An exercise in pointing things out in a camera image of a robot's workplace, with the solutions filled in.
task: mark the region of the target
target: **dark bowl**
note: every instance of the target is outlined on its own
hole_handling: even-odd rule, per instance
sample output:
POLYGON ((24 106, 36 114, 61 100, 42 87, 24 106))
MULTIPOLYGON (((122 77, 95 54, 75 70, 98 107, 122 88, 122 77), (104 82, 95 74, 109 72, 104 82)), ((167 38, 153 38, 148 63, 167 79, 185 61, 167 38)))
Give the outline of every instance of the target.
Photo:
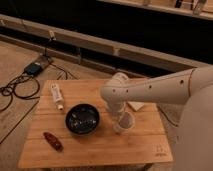
POLYGON ((92 132, 99 123, 98 110, 90 104, 74 106, 66 116, 67 128, 78 135, 92 132))

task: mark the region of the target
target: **table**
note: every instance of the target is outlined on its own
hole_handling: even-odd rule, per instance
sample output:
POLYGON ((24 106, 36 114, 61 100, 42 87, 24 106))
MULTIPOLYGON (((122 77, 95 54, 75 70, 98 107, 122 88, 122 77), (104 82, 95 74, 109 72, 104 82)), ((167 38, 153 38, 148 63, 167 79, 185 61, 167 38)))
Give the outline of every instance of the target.
POLYGON ((171 162, 172 155, 165 130, 155 104, 146 103, 138 112, 134 128, 119 135, 100 97, 107 80, 49 80, 45 83, 37 110, 26 138, 19 168, 57 168, 101 165, 130 165, 171 162), (66 106, 60 113, 53 103, 50 84, 58 83, 66 106), (66 128, 66 112, 79 103, 89 103, 100 113, 96 130, 86 136, 73 135, 66 128), (44 139, 43 132, 57 136, 64 146, 55 151, 44 139))

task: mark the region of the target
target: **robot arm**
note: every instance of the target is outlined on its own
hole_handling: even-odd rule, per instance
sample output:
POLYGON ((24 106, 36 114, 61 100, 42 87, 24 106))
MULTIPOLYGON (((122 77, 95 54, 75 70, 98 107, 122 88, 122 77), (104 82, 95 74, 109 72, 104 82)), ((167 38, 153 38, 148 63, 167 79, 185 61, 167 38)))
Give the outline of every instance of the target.
POLYGON ((192 94, 212 81, 212 66, 133 84, 129 84, 125 74, 117 73, 102 87, 101 96, 110 104, 124 101, 185 104, 192 94))
POLYGON ((184 104, 173 171, 213 170, 213 66, 133 84, 118 73, 102 87, 101 96, 114 113, 124 109, 125 101, 184 104))

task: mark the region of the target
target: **white cup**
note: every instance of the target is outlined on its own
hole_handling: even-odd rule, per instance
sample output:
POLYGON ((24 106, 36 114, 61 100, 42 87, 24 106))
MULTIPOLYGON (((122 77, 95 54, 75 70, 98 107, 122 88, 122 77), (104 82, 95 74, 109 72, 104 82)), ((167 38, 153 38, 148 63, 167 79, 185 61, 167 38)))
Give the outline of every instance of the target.
POLYGON ((113 129, 116 133, 121 134, 122 132, 132 128, 134 125, 135 117, 132 114, 125 112, 119 121, 114 123, 113 129))

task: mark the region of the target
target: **red chili pepper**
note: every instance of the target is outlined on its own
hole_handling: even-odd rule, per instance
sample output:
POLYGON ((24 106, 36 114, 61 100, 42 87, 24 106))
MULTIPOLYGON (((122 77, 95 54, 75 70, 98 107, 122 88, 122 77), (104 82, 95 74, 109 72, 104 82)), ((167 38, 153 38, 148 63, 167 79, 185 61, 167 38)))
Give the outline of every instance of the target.
POLYGON ((57 137, 55 137, 53 134, 49 133, 49 132, 44 132, 43 133, 45 139, 47 140, 47 142, 57 151, 62 151, 63 150, 63 146, 61 144, 61 142, 58 140, 57 137))

